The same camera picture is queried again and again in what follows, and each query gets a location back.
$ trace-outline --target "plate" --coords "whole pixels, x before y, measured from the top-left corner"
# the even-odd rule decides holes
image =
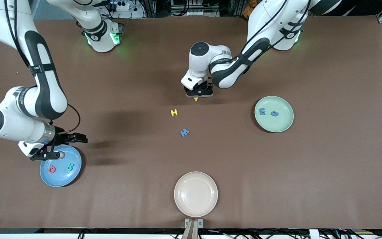
[[[39,170],[41,179],[48,186],[62,187],[73,182],[79,175],[82,167],[82,157],[79,151],[68,145],[60,145],[54,148],[55,152],[64,152],[65,157],[62,159],[52,159],[41,162],[41,168]]]
[[[215,181],[205,173],[190,172],[182,176],[174,190],[178,209],[196,218],[207,215],[217,203],[218,190]]]
[[[260,109],[265,109],[265,115],[261,115]],[[278,115],[273,116],[272,112],[277,112]],[[262,128],[274,133],[287,130],[294,121],[291,105],[277,96],[267,96],[259,100],[254,108],[254,116]]]

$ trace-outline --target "brown table surface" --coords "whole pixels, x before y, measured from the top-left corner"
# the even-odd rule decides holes
[[[202,171],[219,190],[206,227],[382,228],[375,17],[309,18],[292,50],[270,50],[235,86],[197,102],[180,83],[190,47],[206,41],[237,54],[247,34],[242,19],[130,20],[123,44],[109,53],[93,51],[73,20],[36,26],[82,116],[77,132],[89,143],[73,146],[86,166],[72,185],[51,188],[40,162],[0,139],[0,227],[182,226],[174,186]],[[18,53],[0,43],[0,101],[9,88],[33,83]],[[268,95],[294,109],[285,132],[255,123],[254,106]],[[76,122],[69,109],[55,125]]]

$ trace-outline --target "white plate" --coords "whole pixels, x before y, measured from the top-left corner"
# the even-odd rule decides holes
[[[176,206],[187,216],[202,217],[216,206],[218,191],[215,181],[205,173],[191,172],[182,176],[174,191]]]

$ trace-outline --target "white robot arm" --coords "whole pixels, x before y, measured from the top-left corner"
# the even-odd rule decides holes
[[[210,97],[212,83],[229,88],[247,72],[267,50],[276,47],[288,50],[297,42],[308,10],[322,15],[330,12],[341,0],[263,0],[256,6],[248,21],[247,43],[236,57],[228,47],[197,42],[189,52],[189,69],[182,78],[187,97]]]
[[[0,0],[0,41],[19,51],[36,81],[36,86],[17,86],[6,93],[0,103],[0,138],[19,141],[26,156],[44,160],[45,156],[62,156],[56,152],[35,155],[49,143],[87,142],[84,135],[64,133],[62,128],[40,119],[59,118],[68,103],[47,43],[33,24],[27,0]]]
[[[120,44],[123,24],[102,19],[96,7],[102,0],[47,0],[72,15],[85,31],[88,44],[97,52],[107,52]]]

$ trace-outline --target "blue plate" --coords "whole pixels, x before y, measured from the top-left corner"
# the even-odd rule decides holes
[[[60,145],[54,148],[55,152],[64,152],[65,157],[62,159],[53,159],[41,162],[39,170],[42,181],[48,186],[62,187],[73,182],[79,175],[82,167],[82,157],[80,153],[73,147],[68,145]],[[67,170],[68,166],[73,164],[71,171]],[[55,172],[50,174],[49,168],[53,166]]]

